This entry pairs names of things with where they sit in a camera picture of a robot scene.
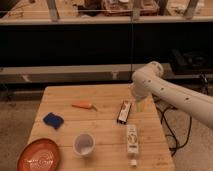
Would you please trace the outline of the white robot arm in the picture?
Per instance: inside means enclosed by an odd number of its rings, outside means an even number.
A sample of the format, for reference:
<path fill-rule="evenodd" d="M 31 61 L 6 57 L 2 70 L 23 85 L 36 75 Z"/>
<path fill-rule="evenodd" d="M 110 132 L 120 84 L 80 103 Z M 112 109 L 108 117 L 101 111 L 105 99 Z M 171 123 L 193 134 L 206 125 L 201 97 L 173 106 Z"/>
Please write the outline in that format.
<path fill-rule="evenodd" d="M 163 73 L 157 61 L 137 69 L 132 75 L 133 97 L 141 101 L 152 93 L 213 130 L 213 97 L 165 81 Z"/>

